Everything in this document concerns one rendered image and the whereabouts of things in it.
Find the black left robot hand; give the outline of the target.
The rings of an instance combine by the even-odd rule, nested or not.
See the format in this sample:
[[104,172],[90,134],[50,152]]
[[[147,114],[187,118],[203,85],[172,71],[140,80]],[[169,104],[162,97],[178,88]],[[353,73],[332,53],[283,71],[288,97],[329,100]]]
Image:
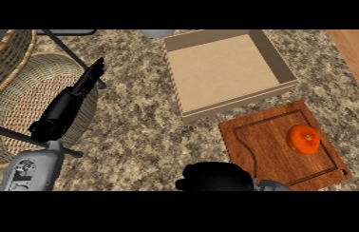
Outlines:
[[72,87],[64,87],[51,100],[39,119],[31,124],[31,138],[36,142],[56,141],[64,135],[75,119],[82,101],[103,74],[103,58],[85,69]]

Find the pale wooden surface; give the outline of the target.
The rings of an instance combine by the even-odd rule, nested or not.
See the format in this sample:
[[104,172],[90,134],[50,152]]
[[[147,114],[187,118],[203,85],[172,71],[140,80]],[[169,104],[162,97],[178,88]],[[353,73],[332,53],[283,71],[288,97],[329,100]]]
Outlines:
[[359,83],[359,29],[330,29],[327,33]]

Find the open cardboard box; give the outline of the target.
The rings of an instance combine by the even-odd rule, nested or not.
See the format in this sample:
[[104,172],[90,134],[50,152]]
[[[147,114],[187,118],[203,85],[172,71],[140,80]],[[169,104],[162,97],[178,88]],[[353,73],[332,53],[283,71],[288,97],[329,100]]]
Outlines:
[[296,77],[259,29],[200,29],[163,38],[180,117],[192,122],[273,97]]

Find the brown wooden cutting board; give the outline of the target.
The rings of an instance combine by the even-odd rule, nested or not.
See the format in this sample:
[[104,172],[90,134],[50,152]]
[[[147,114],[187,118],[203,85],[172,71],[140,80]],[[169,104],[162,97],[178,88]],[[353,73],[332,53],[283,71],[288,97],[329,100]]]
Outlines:
[[[288,131],[310,126],[319,135],[313,155],[288,145]],[[218,124],[230,161],[251,177],[282,183],[291,190],[320,190],[351,178],[350,170],[302,101],[237,117]]]

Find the orange bell pepper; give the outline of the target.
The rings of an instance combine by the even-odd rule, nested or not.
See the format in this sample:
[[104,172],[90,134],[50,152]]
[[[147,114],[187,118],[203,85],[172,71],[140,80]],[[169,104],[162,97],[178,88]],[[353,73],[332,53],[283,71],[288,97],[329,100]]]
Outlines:
[[304,125],[289,128],[286,134],[289,149],[299,154],[313,155],[319,149],[319,135],[314,129]]

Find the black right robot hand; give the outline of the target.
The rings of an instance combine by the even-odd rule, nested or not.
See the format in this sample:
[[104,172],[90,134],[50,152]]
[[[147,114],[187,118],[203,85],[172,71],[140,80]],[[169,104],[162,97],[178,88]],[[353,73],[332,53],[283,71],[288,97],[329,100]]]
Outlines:
[[249,173],[231,163],[202,162],[189,164],[175,181],[181,191],[252,191]]

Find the pale grey round bowl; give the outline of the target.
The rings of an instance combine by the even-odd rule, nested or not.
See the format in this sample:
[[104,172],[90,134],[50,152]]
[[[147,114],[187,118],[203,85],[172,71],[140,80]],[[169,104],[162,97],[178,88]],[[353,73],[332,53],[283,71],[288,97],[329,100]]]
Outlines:
[[172,29],[141,29],[140,32],[149,38],[163,38],[174,33]]

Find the tiered wicker basket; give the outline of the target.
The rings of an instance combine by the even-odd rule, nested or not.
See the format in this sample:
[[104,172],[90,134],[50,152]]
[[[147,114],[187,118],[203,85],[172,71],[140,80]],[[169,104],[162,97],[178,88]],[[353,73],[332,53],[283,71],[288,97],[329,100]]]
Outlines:
[[[0,127],[31,135],[29,125],[66,86],[72,86],[82,67],[59,52],[32,53],[36,43],[33,29],[0,29]],[[69,148],[84,134],[96,114],[97,90],[91,90],[69,130],[62,138]],[[0,136],[0,167],[5,167],[22,150],[41,149]]]

